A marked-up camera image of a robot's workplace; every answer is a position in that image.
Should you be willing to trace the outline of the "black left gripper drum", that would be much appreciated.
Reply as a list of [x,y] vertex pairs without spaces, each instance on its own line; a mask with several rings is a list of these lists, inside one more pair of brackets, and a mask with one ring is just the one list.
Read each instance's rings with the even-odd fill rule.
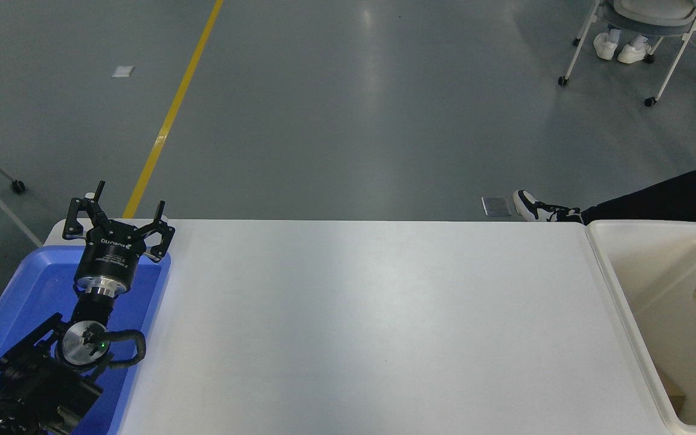
[[130,286],[146,246],[138,228],[111,221],[107,228],[96,226],[86,234],[86,247],[74,281],[89,286],[96,278],[111,279],[119,286]]

